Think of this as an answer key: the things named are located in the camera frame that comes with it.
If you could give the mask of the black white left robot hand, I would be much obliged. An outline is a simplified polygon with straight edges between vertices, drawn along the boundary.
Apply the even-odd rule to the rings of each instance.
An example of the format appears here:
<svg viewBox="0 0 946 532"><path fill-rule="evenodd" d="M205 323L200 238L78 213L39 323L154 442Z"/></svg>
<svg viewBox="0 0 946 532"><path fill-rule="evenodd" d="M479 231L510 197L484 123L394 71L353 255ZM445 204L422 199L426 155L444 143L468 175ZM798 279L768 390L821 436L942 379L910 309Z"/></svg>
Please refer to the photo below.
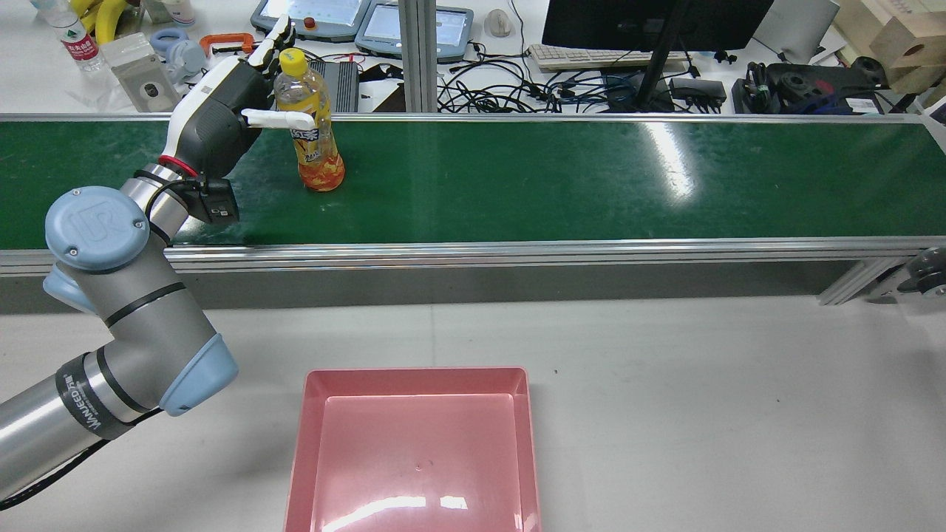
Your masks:
<svg viewBox="0 0 946 532"><path fill-rule="evenodd" d="M260 129L313 132L304 112L273 110L277 54L294 43L287 15L247 57L223 58L176 105L157 162L183 177L223 178L258 138Z"/></svg>

